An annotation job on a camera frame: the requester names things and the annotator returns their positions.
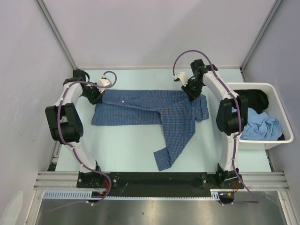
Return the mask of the blue plaid long sleeve shirt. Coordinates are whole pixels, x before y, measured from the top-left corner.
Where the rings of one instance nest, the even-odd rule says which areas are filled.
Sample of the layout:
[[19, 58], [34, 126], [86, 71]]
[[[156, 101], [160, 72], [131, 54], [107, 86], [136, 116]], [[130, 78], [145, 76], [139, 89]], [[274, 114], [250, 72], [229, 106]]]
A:
[[96, 104], [92, 125], [161, 125], [166, 147], [154, 152], [159, 171], [172, 167], [195, 134], [195, 123], [209, 119], [207, 99], [190, 101], [181, 90], [107, 90]]

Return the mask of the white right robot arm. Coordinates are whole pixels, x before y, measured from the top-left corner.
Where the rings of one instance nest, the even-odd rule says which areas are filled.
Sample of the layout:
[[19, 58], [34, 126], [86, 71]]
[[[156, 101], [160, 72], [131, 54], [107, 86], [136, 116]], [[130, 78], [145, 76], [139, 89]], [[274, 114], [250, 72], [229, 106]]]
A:
[[239, 183], [236, 155], [241, 133], [248, 122], [248, 99], [230, 89], [214, 65], [205, 65], [199, 59], [190, 66], [193, 76], [180, 76], [181, 88], [188, 99], [199, 98], [203, 86], [206, 86], [219, 102], [216, 124], [222, 133], [222, 151], [214, 181], [221, 188], [232, 188]]

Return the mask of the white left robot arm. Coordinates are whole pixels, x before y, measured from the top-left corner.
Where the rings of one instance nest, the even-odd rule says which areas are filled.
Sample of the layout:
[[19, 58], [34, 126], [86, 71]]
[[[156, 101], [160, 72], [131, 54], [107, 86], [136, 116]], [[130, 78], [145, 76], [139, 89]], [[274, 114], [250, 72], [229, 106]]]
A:
[[83, 123], [76, 105], [80, 97], [87, 98], [92, 105], [101, 103], [105, 89], [111, 84], [105, 74], [102, 74], [98, 82], [90, 82], [87, 72], [73, 70], [73, 76], [63, 83], [59, 100], [45, 109], [51, 137], [69, 149], [79, 164], [79, 172], [89, 173], [87, 182], [95, 188], [103, 184], [104, 178], [99, 173], [101, 169], [96, 159], [83, 143]]

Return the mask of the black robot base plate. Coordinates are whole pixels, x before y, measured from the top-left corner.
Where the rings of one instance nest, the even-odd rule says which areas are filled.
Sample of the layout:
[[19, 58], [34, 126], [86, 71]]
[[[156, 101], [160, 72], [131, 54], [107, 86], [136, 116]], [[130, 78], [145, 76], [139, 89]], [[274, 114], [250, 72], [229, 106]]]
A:
[[210, 190], [241, 190], [242, 183], [202, 172], [111, 172], [107, 177], [94, 172], [79, 173], [77, 188], [98, 190], [95, 197], [193, 198], [209, 197]]

